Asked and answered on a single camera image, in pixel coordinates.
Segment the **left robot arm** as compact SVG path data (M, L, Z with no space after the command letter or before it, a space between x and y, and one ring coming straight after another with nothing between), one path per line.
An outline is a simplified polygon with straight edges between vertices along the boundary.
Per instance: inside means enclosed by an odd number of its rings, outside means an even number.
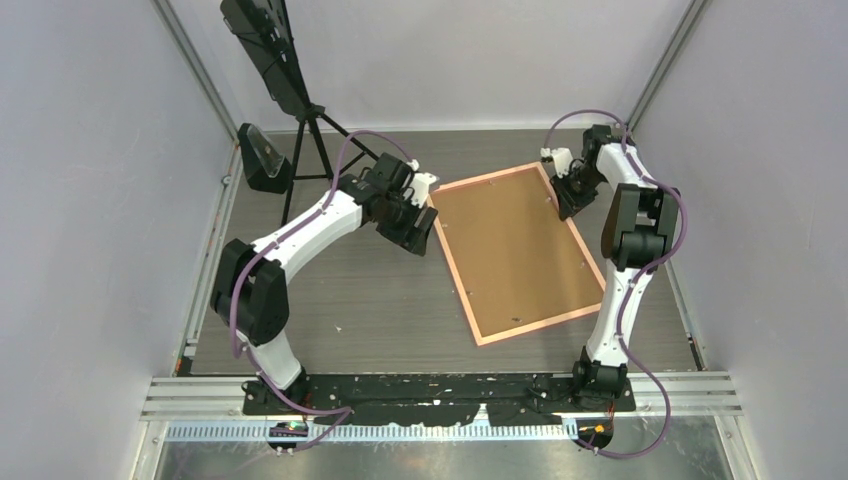
M437 216L427 199L438 177L417 161L382 154L359 175L344 174L309 210L252 242L234 239L221 252L211 309L229 328L236 355L246 355L270 385L280 412L298 412L307 398L306 372L285 333L288 287L317 255L367 224L418 256Z

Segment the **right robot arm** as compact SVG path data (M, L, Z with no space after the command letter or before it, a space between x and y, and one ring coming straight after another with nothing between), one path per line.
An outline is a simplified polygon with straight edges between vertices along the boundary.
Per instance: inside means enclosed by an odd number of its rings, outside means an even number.
M644 291L673 250L679 194L662 187L638 157L637 147L609 125L583 133L582 155L544 145L561 220L590 205L602 184L613 193L600 240L607 285L592 334L573 366L569 397L584 410L604 409L626 390L632 363L629 340Z

